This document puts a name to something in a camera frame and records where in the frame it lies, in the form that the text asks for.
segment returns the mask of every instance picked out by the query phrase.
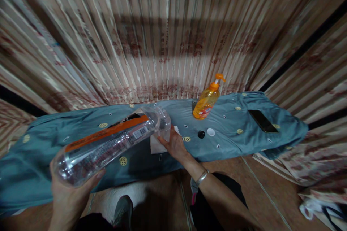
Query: white bottle cap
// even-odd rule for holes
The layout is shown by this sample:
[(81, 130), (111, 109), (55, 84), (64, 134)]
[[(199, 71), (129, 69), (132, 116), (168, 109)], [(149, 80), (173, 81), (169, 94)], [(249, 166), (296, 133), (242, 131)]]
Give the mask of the white bottle cap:
[(206, 132), (209, 136), (214, 136), (216, 134), (216, 132), (212, 128), (208, 128)]

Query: clear plastic bottle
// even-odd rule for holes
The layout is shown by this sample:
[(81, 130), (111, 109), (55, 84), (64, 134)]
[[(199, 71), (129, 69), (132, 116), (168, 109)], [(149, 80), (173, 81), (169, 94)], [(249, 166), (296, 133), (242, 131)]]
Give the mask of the clear plastic bottle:
[(53, 159), (54, 174), (64, 184), (79, 187), (152, 134), (169, 141), (170, 128), (170, 116), (162, 107), (141, 107), (109, 128), (64, 146)]
[(193, 116), (198, 120), (204, 120), (212, 110), (212, 107), (217, 102), (219, 98), (219, 81), (223, 80), (225, 82), (224, 76), (221, 73), (216, 74), (216, 80), (210, 84), (210, 86), (205, 89), (196, 103), (193, 111)]

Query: black bottle cap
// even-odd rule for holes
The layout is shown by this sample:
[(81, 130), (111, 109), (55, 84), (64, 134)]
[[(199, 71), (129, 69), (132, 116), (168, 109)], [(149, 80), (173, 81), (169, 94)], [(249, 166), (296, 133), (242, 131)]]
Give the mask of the black bottle cap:
[(199, 131), (198, 132), (198, 137), (201, 138), (201, 139), (204, 138), (205, 137), (205, 132), (204, 131)]

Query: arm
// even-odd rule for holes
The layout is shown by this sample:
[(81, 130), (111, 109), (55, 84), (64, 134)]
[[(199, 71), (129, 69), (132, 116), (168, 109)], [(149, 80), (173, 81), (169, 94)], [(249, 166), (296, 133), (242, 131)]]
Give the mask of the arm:
[(50, 170), (52, 175), (53, 216), (48, 231), (74, 230), (88, 203), (91, 190), (99, 183), (106, 170), (101, 170), (78, 188), (67, 187), (60, 183), (53, 174), (52, 162), (50, 163)]
[[(170, 142), (166, 142), (161, 137), (158, 140), (165, 146), (170, 155), (184, 166), (194, 181), (197, 181), (206, 171), (188, 153), (182, 137), (176, 133), (173, 126), (170, 132)], [(225, 230), (239, 230), (246, 227), (262, 230), (239, 198), (214, 175), (208, 174), (199, 188)]]

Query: leg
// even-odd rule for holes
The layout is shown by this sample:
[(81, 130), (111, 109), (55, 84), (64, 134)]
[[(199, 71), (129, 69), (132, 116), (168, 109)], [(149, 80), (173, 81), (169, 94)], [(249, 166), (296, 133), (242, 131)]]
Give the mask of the leg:
[(101, 213), (92, 213), (82, 217), (77, 224), (76, 231), (114, 230), (113, 226), (102, 217)]
[[(223, 182), (247, 207), (246, 200), (242, 194), (241, 186), (232, 178), (221, 173), (213, 173), (221, 182)], [(191, 216), (197, 230), (224, 230), (217, 217), (213, 213), (210, 205), (204, 195), (196, 187), (193, 179), (190, 182), (193, 192), (192, 205), (190, 206)]]
[(118, 200), (114, 220), (111, 223), (104, 219), (101, 213), (92, 213), (79, 220), (76, 231), (131, 231), (132, 213), (133, 203), (130, 197), (128, 195), (125, 195), (120, 197), (120, 199)]

